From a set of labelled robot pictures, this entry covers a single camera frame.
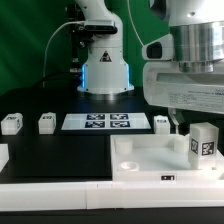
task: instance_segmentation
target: label sticker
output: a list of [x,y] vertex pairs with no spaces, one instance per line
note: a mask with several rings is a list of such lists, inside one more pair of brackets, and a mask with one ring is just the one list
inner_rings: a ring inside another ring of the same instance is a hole
[[104,121],[88,121],[86,122],[85,128],[105,128]]
[[111,114],[111,120],[128,120],[128,114]]
[[193,138],[191,139],[191,151],[198,154],[198,142]]
[[110,122],[111,128],[130,128],[130,122],[129,121],[111,121]]
[[100,62],[112,62],[110,55],[107,51],[104,52],[103,56],[100,59]]
[[105,114],[88,114],[87,120],[105,120]]
[[215,154],[215,143],[214,142],[206,142],[202,144],[202,155],[208,156]]

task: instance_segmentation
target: white cube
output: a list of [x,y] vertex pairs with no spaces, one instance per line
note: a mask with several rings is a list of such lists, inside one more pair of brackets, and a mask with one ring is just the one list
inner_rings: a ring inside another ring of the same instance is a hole
[[8,114],[1,121],[2,135],[16,135],[23,127],[23,116],[20,113]]
[[216,167],[219,129],[205,122],[190,125],[188,161],[193,169]]
[[154,117],[154,132],[155,134],[170,134],[170,122],[166,116]]
[[53,134],[56,127],[56,114],[55,113],[45,113],[41,115],[38,121],[39,134],[49,135]]

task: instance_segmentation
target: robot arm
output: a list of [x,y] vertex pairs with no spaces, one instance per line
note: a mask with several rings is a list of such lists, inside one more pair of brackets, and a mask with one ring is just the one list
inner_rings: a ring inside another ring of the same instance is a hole
[[88,60],[83,65],[80,95],[116,99],[133,90],[128,64],[123,59],[123,23],[110,12],[104,0],[75,0],[84,16],[84,31],[92,34]]

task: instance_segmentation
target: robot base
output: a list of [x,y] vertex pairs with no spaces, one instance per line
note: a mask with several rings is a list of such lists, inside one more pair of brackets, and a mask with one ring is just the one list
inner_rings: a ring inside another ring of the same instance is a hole
[[78,88],[78,95],[80,97],[85,97],[91,100],[113,101],[113,100],[119,100],[123,97],[133,96],[134,93],[135,93],[134,87],[130,87],[130,90],[127,90],[125,92],[111,93],[111,94],[90,93],[87,91],[80,91],[80,88]]

